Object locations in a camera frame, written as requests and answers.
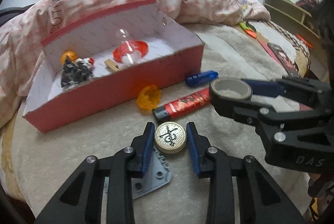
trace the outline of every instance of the red cardboard box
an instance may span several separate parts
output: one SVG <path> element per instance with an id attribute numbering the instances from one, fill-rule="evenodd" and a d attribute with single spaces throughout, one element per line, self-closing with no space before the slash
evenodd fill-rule
<path id="1" fill-rule="evenodd" d="M 113 60 L 120 28 L 145 41 L 149 50 L 137 64 L 118 64 L 121 70 L 113 73 L 104 61 Z M 196 34 L 159 12 L 154 0 L 99 11 L 59 29 L 41 44 L 46 58 L 23 116 L 43 133 L 134 99 L 146 85 L 164 88 L 198 74 L 204 47 Z M 68 50 L 95 60 L 93 78 L 61 88 L 60 58 Z"/>

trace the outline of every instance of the wooden block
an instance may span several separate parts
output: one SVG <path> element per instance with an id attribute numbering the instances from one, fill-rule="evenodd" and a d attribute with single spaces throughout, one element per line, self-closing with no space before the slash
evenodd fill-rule
<path id="1" fill-rule="evenodd" d="M 120 70 L 120 68 L 118 67 L 118 65 L 111 59 L 107 59 L 105 60 L 105 65 L 106 67 L 108 67 L 109 69 L 111 69 L 112 72 L 117 72 Z"/>

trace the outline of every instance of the pink checkered quilt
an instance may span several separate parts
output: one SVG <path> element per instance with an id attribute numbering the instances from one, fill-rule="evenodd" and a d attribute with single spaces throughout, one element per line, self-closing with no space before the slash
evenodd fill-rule
<path id="1" fill-rule="evenodd" d="M 99 10 L 135 0 L 41 0 L 0 28 L 0 127 L 27 96 L 44 59 L 41 40 L 59 28 Z M 157 0 L 159 11 L 179 23 L 223 23 L 242 20 L 236 0 Z M 269 12 L 256 0 L 247 19 L 268 21 Z"/>

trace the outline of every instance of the fleece blanket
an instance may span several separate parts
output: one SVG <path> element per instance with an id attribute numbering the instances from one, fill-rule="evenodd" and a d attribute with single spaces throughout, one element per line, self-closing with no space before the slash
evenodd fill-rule
<path id="1" fill-rule="evenodd" d="M 0 127 L 27 96 L 44 55 L 40 42 L 59 28 L 99 10 L 135 0 L 41 0 L 0 28 Z M 256 0 L 245 19 L 269 20 Z M 179 23 L 234 25 L 243 18 L 237 0 L 157 0 L 159 11 Z"/>
<path id="2" fill-rule="evenodd" d="M 221 77 L 250 79 L 275 79 L 286 74 L 259 43 L 232 27 L 204 24 L 187 24 L 186 27 L 206 43 L 202 71 L 213 69 Z M 165 88 L 161 104 L 198 89 L 184 83 Z M 281 97 L 253 97 L 253 100 L 273 104 L 281 112 L 299 108 L 297 103 Z M 114 155 L 142 134 L 147 121 L 153 121 L 151 114 L 141 113 L 133 100 L 42 134 L 22 118 L 23 109 L 24 104 L 15 123 L 12 162 L 19 188 L 36 216 L 87 156 Z M 307 194 L 309 176 L 266 164 L 261 139 L 253 127 L 220 117 L 212 106 L 176 120 L 183 127 L 189 121 L 195 122 L 198 132 L 208 137 L 211 145 L 227 154 L 239 158 L 254 155 L 299 211 L 302 214 L 306 211 L 311 200 Z M 134 200 L 136 223 L 205 223 L 209 180 L 196 177 L 186 148 L 165 156 L 173 178 L 164 187 Z M 236 223 L 240 223 L 237 198 L 235 207 Z M 105 223 L 105 208 L 106 199 L 102 206 L 102 223 Z"/>

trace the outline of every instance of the blue plastic object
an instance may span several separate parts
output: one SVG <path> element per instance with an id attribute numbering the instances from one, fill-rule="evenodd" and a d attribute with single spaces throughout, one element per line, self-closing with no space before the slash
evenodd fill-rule
<path id="1" fill-rule="evenodd" d="M 192 168 L 193 168 L 195 174 L 198 176 L 199 173 L 200 173 L 198 151 L 197 151 L 197 148 L 196 148 L 195 140 L 194 140 L 193 134 L 191 132 L 191 127 L 190 127 L 189 123 L 187 124 L 186 131 L 187 131 L 187 145 L 188 145 L 188 150 L 189 150 L 189 155 L 190 155 Z"/>
<path id="2" fill-rule="evenodd" d="M 150 161 L 151 161 L 151 156 L 152 156 L 152 151 L 154 147 L 154 132 L 155 132 L 155 126 L 152 123 L 150 132 L 145 144 L 145 149 L 143 152 L 143 164 L 142 164 L 142 169 L 141 172 L 145 174 L 148 171 Z"/>
<path id="3" fill-rule="evenodd" d="M 251 88 L 253 95 L 266 96 L 276 98 L 279 95 L 284 95 L 284 87 L 276 81 L 262 81 L 241 79 L 247 83 Z"/>
<path id="4" fill-rule="evenodd" d="M 206 84 L 214 79 L 218 78 L 218 72 L 209 70 L 200 74 L 186 78 L 186 85 L 190 87 L 197 87 L 202 84 Z"/>

